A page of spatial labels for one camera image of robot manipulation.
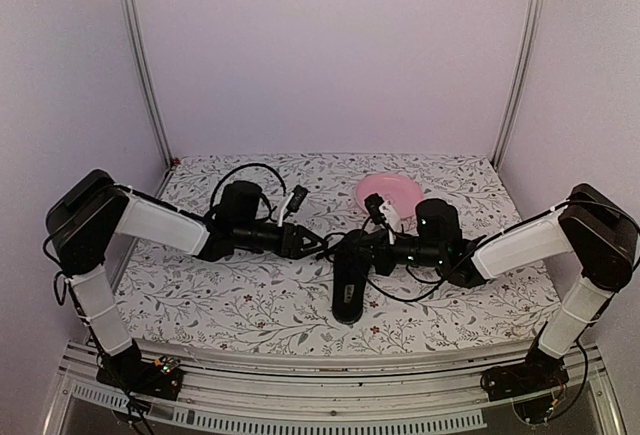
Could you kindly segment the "black shoelace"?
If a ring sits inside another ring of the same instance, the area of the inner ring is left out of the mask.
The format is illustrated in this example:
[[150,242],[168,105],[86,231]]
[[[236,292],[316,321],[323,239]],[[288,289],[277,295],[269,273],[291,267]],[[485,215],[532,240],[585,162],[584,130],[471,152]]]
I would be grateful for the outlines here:
[[352,247],[347,241],[346,232],[331,232],[324,236],[325,247],[314,256],[316,261],[326,260],[334,263],[338,256],[350,256]]

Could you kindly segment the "black shoe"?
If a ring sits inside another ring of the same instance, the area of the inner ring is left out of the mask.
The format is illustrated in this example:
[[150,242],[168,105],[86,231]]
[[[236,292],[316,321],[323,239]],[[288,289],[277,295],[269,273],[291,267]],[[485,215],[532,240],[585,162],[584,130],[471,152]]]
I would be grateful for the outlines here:
[[336,245],[333,255],[331,311],[342,324],[352,325],[362,316],[367,276],[371,268],[368,250],[363,246],[364,231],[348,232]]

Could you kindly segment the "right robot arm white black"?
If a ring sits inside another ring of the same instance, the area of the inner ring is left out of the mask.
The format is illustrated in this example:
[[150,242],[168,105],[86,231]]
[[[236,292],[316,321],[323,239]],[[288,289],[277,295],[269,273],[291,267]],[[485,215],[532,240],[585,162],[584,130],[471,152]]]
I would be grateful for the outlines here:
[[466,240],[456,209],[440,199],[416,207],[415,236],[391,229],[356,237],[365,269],[390,274],[397,265],[432,268],[441,281],[463,288],[484,285],[518,268],[572,253],[581,274],[560,308],[545,323],[517,382],[537,391],[614,294],[626,287],[639,266],[639,224],[588,184],[575,186],[559,204],[488,238]]

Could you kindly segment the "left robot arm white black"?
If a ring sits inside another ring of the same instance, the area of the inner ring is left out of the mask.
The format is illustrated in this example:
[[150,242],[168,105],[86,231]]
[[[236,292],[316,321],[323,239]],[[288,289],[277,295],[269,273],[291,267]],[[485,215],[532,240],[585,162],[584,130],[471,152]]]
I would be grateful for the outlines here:
[[261,187],[239,180],[226,185],[220,202],[198,215],[119,185],[107,172],[95,169],[48,211],[43,252],[65,277],[79,319],[103,354],[112,357],[111,374],[126,388],[138,389],[148,381],[149,370],[135,356],[135,343],[106,275],[112,238],[148,240],[207,262],[237,250],[299,260],[327,247],[321,236],[285,220],[306,194],[306,189],[296,187],[285,196],[277,220],[270,221],[257,215],[265,198]]

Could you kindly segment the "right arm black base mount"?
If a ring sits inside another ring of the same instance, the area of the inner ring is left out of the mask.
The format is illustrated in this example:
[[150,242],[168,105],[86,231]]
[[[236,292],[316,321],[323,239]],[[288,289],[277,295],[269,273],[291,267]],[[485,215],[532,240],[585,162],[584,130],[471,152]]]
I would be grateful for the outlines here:
[[569,375],[562,358],[527,356],[522,362],[494,366],[483,371],[480,387],[490,401],[497,401],[560,388],[568,381]]

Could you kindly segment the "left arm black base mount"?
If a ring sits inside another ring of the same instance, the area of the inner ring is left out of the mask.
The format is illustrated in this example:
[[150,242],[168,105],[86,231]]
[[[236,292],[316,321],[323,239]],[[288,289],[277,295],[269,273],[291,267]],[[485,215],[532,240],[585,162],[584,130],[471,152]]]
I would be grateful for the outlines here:
[[145,362],[136,356],[107,356],[101,362],[96,380],[120,389],[126,394],[146,395],[176,401],[185,372],[180,368],[166,370],[164,364]]

